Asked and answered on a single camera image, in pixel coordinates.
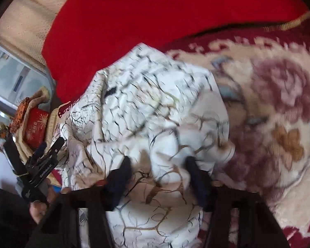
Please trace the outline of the person's left hand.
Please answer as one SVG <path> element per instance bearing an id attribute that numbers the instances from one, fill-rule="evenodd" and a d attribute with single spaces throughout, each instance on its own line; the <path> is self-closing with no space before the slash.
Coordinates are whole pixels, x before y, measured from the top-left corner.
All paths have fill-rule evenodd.
<path id="1" fill-rule="evenodd" d="M 51 204 L 55 200 L 56 196 L 57 193 L 53 189 L 52 185 L 48 184 L 47 202 Z M 37 200 L 30 204 L 30 215 L 37 224 L 39 224 L 41 219 L 44 217 L 46 211 L 47 211 L 46 203 L 42 203 L 39 200 Z"/>

